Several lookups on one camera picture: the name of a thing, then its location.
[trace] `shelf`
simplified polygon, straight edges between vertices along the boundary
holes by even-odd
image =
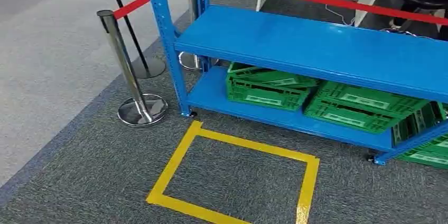
[[[391,130],[382,134],[371,134],[306,117],[301,111],[286,111],[228,101],[226,74],[225,68],[217,66],[203,74],[188,95],[188,104],[380,151],[389,152],[393,149]]]
[[[448,42],[210,6],[175,48],[448,102]]]

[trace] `shelf bottom tier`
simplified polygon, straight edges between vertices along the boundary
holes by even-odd
[[[188,95],[189,105],[380,151],[393,150],[391,130],[381,134],[366,133],[306,117],[301,109],[287,111],[229,101],[226,74],[226,68],[216,66],[203,74]]]

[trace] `stanchion base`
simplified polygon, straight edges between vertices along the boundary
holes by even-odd
[[[149,79],[161,75],[165,71],[165,62],[158,58],[146,58],[146,63],[148,64],[148,70],[145,69],[140,58],[132,62],[135,77]]]
[[[160,96],[153,94],[143,94],[143,98],[148,108],[152,120],[140,113],[133,98],[127,99],[118,108],[118,118],[131,127],[145,127],[159,122],[168,109],[168,103]]]
[[[211,59],[212,64],[218,63],[219,59]],[[194,55],[191,53],[181,52],[179,54],[179,63],[181,66],[190,71],[201,71],[202,66],[200,63],[196,63]]]

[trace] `floor marking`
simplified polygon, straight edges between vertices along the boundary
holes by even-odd
[[[174,211],[185,213],[190,216],[213,223],[249,224],[249,222],[163,195],[163,192],[165,191],[168,183],[176,172],[176,169],[181,164],[181,161],[191,143],[193,142],[194,138],[196,136],[202,136],[208,139],[214,139],[216,141],[221,141],[232,145],[246,147],[261,152],[306,162],[305,174],[297,202],[296,224],[306,224],[308,222],[308,215],[310,213],[310,207],[314,193],[314,185],[316,183],[319,169],[318,158],[313,155],[299,153],[277,146],[271,146],[259,142],[249,141],[243,138],[213,132],[211,130],[202,129],[201,126],[202,122],[193,121],[190,128],[187,130],[182,140],[180,141],[179,146],[174,151],[173,156],[171,156],[171,159],[168,161],[162,174],[155,183],[153,189],[146,198],[146,202],[148,202],[149,204],[156,204],[159,206],[170,208]]]

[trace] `shelving unit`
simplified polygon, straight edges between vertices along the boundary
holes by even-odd
[[[448,43],[197,1],[200,17],[177,37],[167,0],[152,0],[182,115],[198,107],[370,147],[382,151],[375,156],[377,164],[448,133],[444,121],[394,146],[390,131],[371,134],[301,111],[228,101],[226,71],[210,63],[218,58],[448,102]],[[203,64],[203,75],[190,93],[178,63],[181,51],[198,54]]]

